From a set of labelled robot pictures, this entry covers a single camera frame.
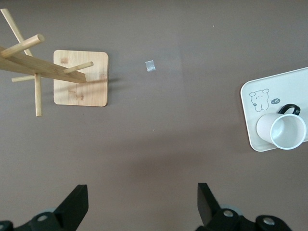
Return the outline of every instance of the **wooden stand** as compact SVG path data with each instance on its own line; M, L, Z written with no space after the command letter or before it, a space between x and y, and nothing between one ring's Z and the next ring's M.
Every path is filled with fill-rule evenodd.
M108 55L105 52L62 51L53 54L55 64L72 67L92 61L94 66L80 70L86 83L54 80L53 99L56 104L104 107L108 102Z
M41 77L54 79L56 104L107 105L108 55L105 52L55 51L54 64L34 58L29 48L45 38L37 34L24 40L10 12L7 9L1 12L19 43L7 49L0 47L0 69L30 75L12 78L12 82L34 79L36 116L42 116Z

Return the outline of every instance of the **metal screw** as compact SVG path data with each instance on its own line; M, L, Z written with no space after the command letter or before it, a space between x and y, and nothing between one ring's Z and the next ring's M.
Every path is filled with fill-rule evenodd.
M229 218L233 217L233 213L230 210L225 210L223 212L223 215L225 215L226 217L229 217Z
M40 216L39 218L38 218L38 221L44 221L44 220L46 220L47 219L47 216L46 215L43 215L43 216Z
M272 218L263 218L263 222L268 225L274 225L275 222Z

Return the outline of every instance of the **cartoon bear drawing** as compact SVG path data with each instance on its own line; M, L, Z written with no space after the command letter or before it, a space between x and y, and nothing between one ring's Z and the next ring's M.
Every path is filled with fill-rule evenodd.
M262 110L267 110L269 107L269 89L258 90L250 93L251 102L253 103L255 110L260 112Z

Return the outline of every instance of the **cup rim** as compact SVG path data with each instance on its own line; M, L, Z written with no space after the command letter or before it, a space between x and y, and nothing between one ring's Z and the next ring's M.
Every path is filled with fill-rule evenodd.
M304 129L305 129L305 132L304 132L304 134L303 134L303 138L301 139L301 141L298 142L297 145L294 145L294 146L289 147L289 148L281 147L280 145L278 145L278 144L275 142L275 140L274 140L273 137L272 137L272 129L273 129L275 123L276 123L278 120L280 120L280 119L282 119L282 118L284 118L284 117L287 117L287 116L293 116L293 117L299 119L299 120L302 122L302 124L303 124L303 126L304 126ZM300 116L294 115L294 114L283 114L283 115L281 115L280 117L278 117L277 119L274 120L274 122L272 123L272 125L271 125L271 127L270 127L270 139L271 139L271 141L273 142L273 144L274 144L277 148L280 148L280 149L283 149L283 150L291 150L291 149L297 148L299 145L301 145L301 144L303 143L303 141L304 141L304 139L305 139L305 137L306 137L306 134L307 134L307 126L306 126L306 123L304 122L304 120L303 120Z

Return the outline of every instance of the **black mug handle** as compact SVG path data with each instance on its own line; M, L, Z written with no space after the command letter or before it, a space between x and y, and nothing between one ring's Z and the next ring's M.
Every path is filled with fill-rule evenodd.
M285 106L283 106L280 110L279 110L279 114L284 114L288 109L290 108L294 108L294 111L292 112L292 114L294 115L299 115L300 113L300 107L295 105L295 104L286 104Z

